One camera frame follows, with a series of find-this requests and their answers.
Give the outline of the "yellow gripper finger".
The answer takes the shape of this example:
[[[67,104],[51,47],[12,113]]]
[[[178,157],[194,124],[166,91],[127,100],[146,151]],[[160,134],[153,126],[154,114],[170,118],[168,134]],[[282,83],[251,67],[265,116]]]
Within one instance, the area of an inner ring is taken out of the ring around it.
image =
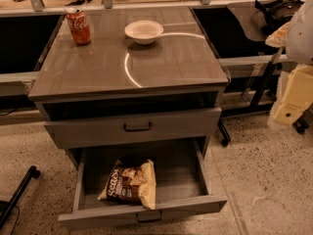
[[[280,26],[266,38],[265,44],[275,48],[285,47],[289,25],[289,23],[285,23]]]
[[[291,72],[282,71],[276,97],[267,120],[268,126],[293,125],[313,104],[313,67],[297,65]]]

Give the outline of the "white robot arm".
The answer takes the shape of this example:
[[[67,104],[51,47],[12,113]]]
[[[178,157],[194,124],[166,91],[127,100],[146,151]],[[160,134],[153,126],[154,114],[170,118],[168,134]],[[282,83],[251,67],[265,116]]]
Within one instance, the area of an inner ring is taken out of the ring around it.
[[[270,128],[280,130],[293,125],[313,103],[313,0],[306,0],[265,43],[285,47],[287,58],[297,63],[291,72],[281,73],[277,100],[267,120]]]

